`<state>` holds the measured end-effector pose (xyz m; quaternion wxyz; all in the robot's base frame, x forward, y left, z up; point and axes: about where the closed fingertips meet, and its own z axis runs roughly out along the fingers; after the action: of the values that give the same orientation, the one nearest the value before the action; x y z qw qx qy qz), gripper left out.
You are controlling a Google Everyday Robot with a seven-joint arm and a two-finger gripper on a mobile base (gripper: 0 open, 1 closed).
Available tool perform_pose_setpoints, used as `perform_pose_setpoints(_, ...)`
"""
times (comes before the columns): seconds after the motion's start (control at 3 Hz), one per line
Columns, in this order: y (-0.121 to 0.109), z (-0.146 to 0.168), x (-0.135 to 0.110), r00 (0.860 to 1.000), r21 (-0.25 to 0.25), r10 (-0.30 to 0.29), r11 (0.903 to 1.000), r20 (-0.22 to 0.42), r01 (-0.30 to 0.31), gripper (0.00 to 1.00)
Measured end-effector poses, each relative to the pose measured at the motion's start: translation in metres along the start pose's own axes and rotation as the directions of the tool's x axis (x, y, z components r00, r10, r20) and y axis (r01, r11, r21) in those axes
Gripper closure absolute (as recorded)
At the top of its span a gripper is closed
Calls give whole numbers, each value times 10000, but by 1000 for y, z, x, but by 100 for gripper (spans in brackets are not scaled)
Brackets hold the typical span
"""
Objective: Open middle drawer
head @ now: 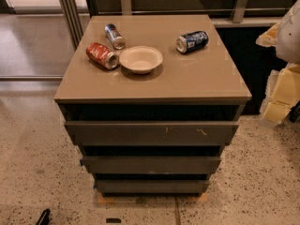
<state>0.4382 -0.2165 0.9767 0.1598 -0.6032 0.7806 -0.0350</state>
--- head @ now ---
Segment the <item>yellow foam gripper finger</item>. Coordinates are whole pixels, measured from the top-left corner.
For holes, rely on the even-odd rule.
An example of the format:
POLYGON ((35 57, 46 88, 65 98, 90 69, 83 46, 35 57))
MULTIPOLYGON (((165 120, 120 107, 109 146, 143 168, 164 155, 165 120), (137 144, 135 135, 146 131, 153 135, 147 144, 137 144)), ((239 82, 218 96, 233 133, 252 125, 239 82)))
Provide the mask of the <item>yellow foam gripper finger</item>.
POLYGON ((272 70, 262 101, 262 118, 280 124, 300 101, 300 66, 289 63, 281 71, 272 70))

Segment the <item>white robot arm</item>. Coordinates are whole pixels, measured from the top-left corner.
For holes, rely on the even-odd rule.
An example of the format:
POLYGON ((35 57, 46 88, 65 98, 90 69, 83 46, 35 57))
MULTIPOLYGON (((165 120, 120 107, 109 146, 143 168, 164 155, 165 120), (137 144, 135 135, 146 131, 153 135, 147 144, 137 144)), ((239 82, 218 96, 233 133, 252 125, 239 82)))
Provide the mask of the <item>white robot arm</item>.
POLYGON ((276 55, 287 62, 277 75, 262 118, 280 124, 300 101, 300 0, 283 16, 277 29, 276 55))

